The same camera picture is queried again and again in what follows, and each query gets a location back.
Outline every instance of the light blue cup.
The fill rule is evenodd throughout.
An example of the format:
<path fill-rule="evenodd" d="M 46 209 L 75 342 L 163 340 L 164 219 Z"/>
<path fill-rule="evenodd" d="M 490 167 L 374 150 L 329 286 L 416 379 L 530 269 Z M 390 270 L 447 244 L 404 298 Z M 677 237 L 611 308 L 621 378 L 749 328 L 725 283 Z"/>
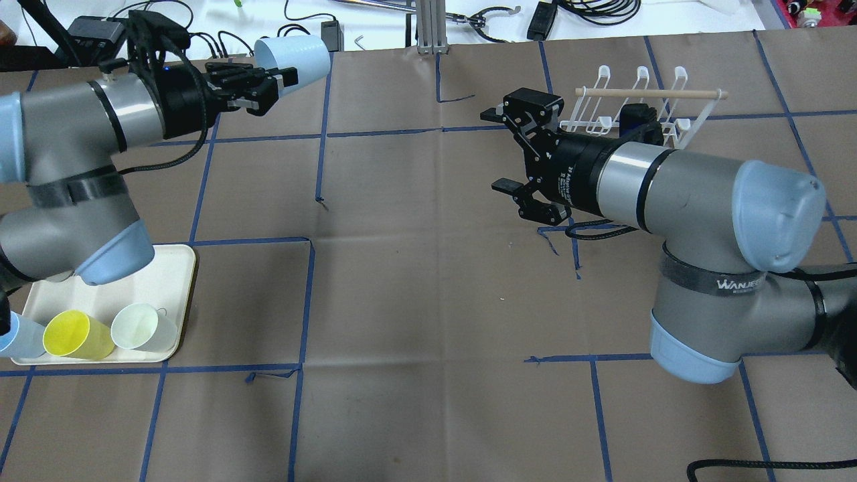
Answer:
<path fill-rule="evenodd" d="M 37 358 L 45 352 L 45 327 L 14 311 L 10 313 L 9 326 L 9 332 L 0 336 L 0 357 Z"/>

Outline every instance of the cable bundle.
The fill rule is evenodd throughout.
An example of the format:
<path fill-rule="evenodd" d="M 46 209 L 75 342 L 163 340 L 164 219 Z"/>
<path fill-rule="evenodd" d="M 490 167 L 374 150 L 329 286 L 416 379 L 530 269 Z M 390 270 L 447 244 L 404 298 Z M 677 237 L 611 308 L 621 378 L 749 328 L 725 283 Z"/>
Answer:
<path fill-rule="evenodd" d="M 589 23 L 608 27 L 631 20 L 639 12 L 642 0 L 554 0 L 554 3 Z"/>

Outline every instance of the robotic arm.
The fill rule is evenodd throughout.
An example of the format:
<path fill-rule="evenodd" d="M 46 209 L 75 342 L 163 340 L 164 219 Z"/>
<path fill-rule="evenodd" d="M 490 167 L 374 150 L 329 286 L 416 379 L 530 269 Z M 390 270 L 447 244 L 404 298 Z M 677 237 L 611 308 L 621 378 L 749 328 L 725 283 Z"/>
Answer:
<path fill-rule="evenodd" d="M 199 150 L 219 113 L 246 107 L 262 116 L 330 69 L 324 44 L 307 36 L 289 39 L 286 53 L 284 39 L 261 40 L 262 67 L 207 63 L 202 74 L 183 55 L 190 37 L 175 22 L 135 10 L 128 30 L 129 60 L 102 63 L 103 79 L 0 97 L 0 181 L 27 183 L 33 202 L 0 218 L 3 293 L 70 272 L 101 285 L 145 267 L 152 241 L 111 156 L 201 131 L 179 160 L 128 172 L 174 166 Z M 166 52 L 183 64 L 165 65 Z M 114 75 L 125 65 L 130 73 Z M 9 311 L 0 310 L 0 335 L 8 331 Z"/>
<path fill-rule="evenodd" d="M 526 220 L 556 226 L 576 208 L 666 238 L 651 312 L 661 367 L 718 383 L 743 353 L 824 349 L 857 389 L 857 269 L 796 269 L 824 212 L 816 178 L 666 148 L 647 105 L 623 109 L 619 139 L 560 130 L 562 107 L 521 88 L 482 113 L 513 133 L 528 178 L 492 188 Z"/>

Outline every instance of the white tray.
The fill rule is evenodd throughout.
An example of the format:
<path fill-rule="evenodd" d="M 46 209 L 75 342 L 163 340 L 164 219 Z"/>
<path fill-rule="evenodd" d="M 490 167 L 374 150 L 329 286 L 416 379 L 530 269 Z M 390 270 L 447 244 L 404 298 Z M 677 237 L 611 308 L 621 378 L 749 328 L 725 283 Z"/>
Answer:
<path fill-rule="evenodd" d="M 69 365 L 101 363 L 152 363 L 166 360 L 178 349 L 188 309 L 190 287 L 194 279 L 196 253 L 184 244 L 155 246 L 155 257 L 140 271 L 102 286 L 88 286 L 79 276 L 59 283 L 39 281 L 33 284 L 22 315 L 42 325 L 65 310 L 80 310 L 110 326 L 113 318 L 132 303 L 149 303 L 165 309 L 178 326 L 176 345 L 166 352 L 138 352 L 118 346 L 107 358 L 84 360 L 55 357 L 48 353 L 38 358 L 12 358 L 18 365 Z"/>

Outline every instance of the light blue joint cap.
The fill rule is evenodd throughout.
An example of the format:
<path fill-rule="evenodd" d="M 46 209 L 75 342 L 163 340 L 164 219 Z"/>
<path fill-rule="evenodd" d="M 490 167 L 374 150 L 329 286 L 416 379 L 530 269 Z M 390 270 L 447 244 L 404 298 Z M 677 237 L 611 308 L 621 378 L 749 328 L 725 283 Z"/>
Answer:
<path fill-rule="evenodd" d="M 23 183 L 24 114 L 21 93 L 0 97 L 0 183 Z"/>
<path fill-rule="evenodd" d="M 669 373 L 693 383 L 720 383 L 731 377 L 740 360 L 715 360 L 690 348 L 663 329 L 651 314 L 651 357 Z"/>
<path fill-rule="evenodd" d="M 759 271 L 791 271 L 812 246 L 826 202 L 821 181 L 809 174 L 760 160 L 744 163 L 732 191 L 741 254 Z"/>
<path fill-rule="evenodd" d="M 137 220 L 95 251 L 75 272 L 89 286 L 104 285 L 136 273 L 154 257 L 146 225 Z"/>

